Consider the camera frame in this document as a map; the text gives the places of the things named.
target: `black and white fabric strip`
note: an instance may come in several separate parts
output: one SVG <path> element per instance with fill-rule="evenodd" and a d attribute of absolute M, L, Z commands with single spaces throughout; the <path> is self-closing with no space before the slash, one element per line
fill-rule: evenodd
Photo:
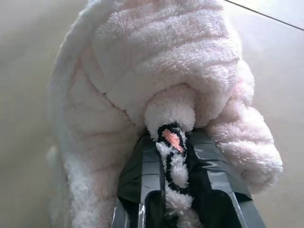
<path fill-rule="evenodd" d="M 168 228 L 201 228 L 199 217 L 192 210 L 186 164 L 186 136 L 178 123 L 158 129 L 156 147 L 165 169 L 166 222 Z"/>

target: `tile floor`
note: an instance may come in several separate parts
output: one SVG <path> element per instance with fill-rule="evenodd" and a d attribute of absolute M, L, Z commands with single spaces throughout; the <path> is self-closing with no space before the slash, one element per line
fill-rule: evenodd
<path fill-rule="evenodd" d="M 303 1 L 233 0 L 299 28 Z M 0 2 L 0 227 L 49 228 L 51 145 L 46 84 L 59 45 L 86 0 Z M 256 78 L 255 106 L 285 163 L 279 186 L 256 196 L 268 228 L 304 227 L 304 31 L 226 3 Z"/>

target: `pink fuzzy fabric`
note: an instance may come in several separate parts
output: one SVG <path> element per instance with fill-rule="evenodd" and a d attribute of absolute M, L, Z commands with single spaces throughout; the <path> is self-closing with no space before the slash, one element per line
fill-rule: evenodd
<path fill-rule="evenodd" d="M 253 87 L 221 0 L 91 1 L 50 84 L 69 199 L 52 203 L 53 224 L 111 226 L 119 173 L 145 127 L 156 140 L 163 124 L 205 126 L 253 193 L 275 184 L 282 162 Z"/>

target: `plush fabric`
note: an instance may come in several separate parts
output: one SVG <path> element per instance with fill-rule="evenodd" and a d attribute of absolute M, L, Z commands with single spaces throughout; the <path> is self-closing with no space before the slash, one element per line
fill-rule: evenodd
<path fill-rule="evenodd" d="M 253 87 L 221 0 L 90 1 L 50 83 L 66 175 L 53 224 L 111 226 L 119 173 L 146 127 L 154 140 L 164 124 L 206 127 L 253 193 L 275 184 L 282 162 Z"/>
<path fill-rule="evenodd" d="M 166 227 L 202 228 L 198 214 L 192 209 L 194 198 L 188 182 L 187 137 L 179 123 L 165 124 L 158 129 L 157 151 L 164 167 Z"/>

